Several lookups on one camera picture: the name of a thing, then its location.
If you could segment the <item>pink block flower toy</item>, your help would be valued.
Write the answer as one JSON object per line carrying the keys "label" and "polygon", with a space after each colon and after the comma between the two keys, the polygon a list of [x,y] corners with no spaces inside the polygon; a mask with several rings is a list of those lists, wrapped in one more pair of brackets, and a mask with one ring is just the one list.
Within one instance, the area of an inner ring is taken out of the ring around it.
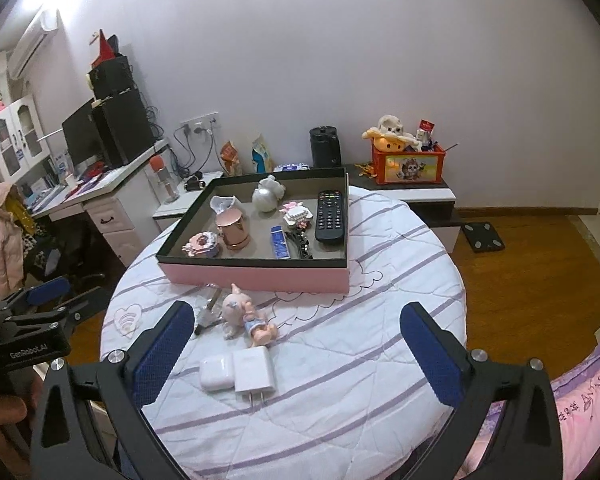
{"label": "pink block flower toy", "polygon": [[211,231],[196,233],[182,246],[182,252],[189,258],[215,258],[221,252],[219,235]]}

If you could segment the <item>rose gold metal cylinder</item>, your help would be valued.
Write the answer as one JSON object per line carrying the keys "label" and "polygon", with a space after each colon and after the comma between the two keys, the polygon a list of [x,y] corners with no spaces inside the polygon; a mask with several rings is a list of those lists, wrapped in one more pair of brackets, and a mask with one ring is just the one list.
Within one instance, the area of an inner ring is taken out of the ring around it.
{"label": "rose gold metal cylinder", "polygon": [[241,250],[249,244],[249,229],[240,209],[230,207],[224,210],[216,216],[215,225],[228,249]]}

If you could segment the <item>blue gold rectangular lighter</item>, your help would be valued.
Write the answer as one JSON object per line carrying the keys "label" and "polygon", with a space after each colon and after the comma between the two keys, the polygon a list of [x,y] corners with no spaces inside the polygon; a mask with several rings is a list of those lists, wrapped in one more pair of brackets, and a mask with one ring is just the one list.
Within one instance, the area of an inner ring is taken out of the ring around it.
{"label": "blue gold rectangular lighter", "polygon": [[271,242],[273,254],[276,259],[289,259],[290,251],[288,249],[286,234],[281,226],[272,226]]}

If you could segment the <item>black hair clip with flowers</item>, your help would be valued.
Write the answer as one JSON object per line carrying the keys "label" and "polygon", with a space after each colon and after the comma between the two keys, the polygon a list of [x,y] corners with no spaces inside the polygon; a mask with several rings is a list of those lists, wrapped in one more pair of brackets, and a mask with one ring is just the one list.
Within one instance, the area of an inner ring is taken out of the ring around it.
{"label": "black hair clip with flowers", "polygon": [[287,230],[286,237],[294,245],[294,248],[296,248],[300,259],[311,260],[313,258],[310,242],[302,229],[294,228]]}

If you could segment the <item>clear glass bottle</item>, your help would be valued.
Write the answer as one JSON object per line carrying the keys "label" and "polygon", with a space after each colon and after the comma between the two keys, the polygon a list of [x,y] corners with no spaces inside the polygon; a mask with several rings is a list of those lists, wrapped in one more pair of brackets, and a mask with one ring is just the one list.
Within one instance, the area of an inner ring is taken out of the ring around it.
{"label": "clear glass bottle", "polygon": [[204,306],[198,311],[197,322],[194,329],[196,336],[201,335],[205,330],[208,330],[219,318],[218,312],[214,310],[216,303],[218,302],[222,288],[218,285],[210,284],[210,296],[204,303]]}

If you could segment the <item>white desk with drawers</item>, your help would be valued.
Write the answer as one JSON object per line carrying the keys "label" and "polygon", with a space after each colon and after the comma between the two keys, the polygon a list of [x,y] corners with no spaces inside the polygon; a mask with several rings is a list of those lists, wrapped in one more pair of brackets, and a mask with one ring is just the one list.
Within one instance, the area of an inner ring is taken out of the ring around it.
{"label": "white desk with drawers", "polygon": [[35,218],[56,222],[88,214],[114,254],[129,266],[160,234],[154,219],[160,200],[149,159],[168,147],[167,140],[159,140],[129,164],[108,171],[88,190],[73,195],[60,191]]}

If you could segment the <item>white glass door cabinet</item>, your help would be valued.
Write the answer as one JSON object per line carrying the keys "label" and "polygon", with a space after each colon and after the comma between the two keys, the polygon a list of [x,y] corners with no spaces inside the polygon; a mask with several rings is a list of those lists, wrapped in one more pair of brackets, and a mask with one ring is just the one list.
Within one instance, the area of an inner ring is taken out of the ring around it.
{"label": "white glass door cabinet", "polygon": [[0,177],[16,182],[50,157],[33,96],[0,111]]}

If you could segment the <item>black floor scale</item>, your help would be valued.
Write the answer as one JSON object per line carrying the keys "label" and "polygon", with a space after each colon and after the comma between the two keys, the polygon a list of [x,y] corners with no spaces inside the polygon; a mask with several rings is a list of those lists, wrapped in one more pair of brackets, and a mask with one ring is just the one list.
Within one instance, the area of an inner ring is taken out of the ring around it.
{"label": "black floor scale", "polygon": [[471,250],[476,254],[480,254],[480,252],[499,252],[505,248],[504,242],[491,222],[465,222],[460,228]]}

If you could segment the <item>pink black shallow tray box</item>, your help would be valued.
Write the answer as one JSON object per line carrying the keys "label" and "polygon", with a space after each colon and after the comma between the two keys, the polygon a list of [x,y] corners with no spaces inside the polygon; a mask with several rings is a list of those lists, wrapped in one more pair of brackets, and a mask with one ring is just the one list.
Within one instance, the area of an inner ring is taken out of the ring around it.
{"label": "pink black shallow tray box", "polygon": [[[311,257],[302,259],[298,249],[290,248],[291,257],[279,259],[274,254],[271,229],[284,228],[279,211],[260,212],[252,204],[252,192],[262,178],[250,176],[212,180],[190,206],[158,249],[158,266],[175,284],[236,284],[259,292],[328,292],[344,294],[349,290],[349,248],[343,238],[338,244],[325,244],[315,238],[318,220],[312,219],[306,230]],[[216,232],[218,225],[211,200],[215,196],[235,197],[245,218],[248,243],[231,250],[220,240],[219,255],[189,257],[183,246],[204,231]]]}

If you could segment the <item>silver white piggy bank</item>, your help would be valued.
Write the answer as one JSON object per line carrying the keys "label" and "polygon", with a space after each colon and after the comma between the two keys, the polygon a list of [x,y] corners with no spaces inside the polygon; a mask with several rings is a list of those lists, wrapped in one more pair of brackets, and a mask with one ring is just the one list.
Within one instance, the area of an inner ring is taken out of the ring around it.
{"label": "silver white piggy bank", "polygon": [[261,179],[253,190],[251,203],[257,211],[272,212],[277,209],[278,203],[286,193],[286,186],[276,180],[272,174]]}

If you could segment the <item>black TV remote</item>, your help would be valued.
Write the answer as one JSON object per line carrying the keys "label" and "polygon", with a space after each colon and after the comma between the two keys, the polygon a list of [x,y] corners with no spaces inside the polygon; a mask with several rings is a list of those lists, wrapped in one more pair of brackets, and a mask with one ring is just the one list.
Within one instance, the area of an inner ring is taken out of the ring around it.
{"label": "black TV remote", "polygon": [[317,195],[314,236],[324,245],[337,246],[346,237],[344,196],[340,191],[321,191]]}

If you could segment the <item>orange toy storage box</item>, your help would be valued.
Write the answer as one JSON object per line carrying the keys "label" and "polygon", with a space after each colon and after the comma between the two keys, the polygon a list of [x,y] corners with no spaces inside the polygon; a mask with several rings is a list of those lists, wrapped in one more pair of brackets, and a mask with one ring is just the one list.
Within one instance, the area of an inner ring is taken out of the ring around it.
{"label": "orange toy storage box", "polygon": [[383,152],[372,145],[372,164],[377,184],[438,184],[442,182],[445,150]]}

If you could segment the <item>white air conditioner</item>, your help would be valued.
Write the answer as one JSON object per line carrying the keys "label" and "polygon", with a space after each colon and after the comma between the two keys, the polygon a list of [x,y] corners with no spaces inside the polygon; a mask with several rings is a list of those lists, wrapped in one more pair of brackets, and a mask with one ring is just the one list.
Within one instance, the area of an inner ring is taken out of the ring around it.
{"label": "white air conditioner", "polygon": [[35,14],[12,50],[7,64],[12,80],[21,79],[39,50],[58,32],[58,11],[41,9]]}

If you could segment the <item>black cylindrical speaker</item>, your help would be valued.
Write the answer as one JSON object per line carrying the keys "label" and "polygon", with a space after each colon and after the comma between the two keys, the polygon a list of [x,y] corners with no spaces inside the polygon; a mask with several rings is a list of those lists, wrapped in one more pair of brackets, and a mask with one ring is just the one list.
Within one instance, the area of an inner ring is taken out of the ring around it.
{"label": "black cylindrical speaker", "polygon": [[321,126],[309,131],[312,166],[314,168],[341,167],[340,143],[337,128]]}

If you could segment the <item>white wall power strip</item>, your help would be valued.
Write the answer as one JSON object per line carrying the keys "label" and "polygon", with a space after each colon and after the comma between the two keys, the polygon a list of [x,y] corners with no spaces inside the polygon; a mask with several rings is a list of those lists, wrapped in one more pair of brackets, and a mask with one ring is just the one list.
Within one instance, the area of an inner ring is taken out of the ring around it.
{"label": "white wall power strip", "polygon": [[203,134],[206,132],[214,133],[220,126],[220,114],[211,112],[181,122],[181,128],[186,132]]}

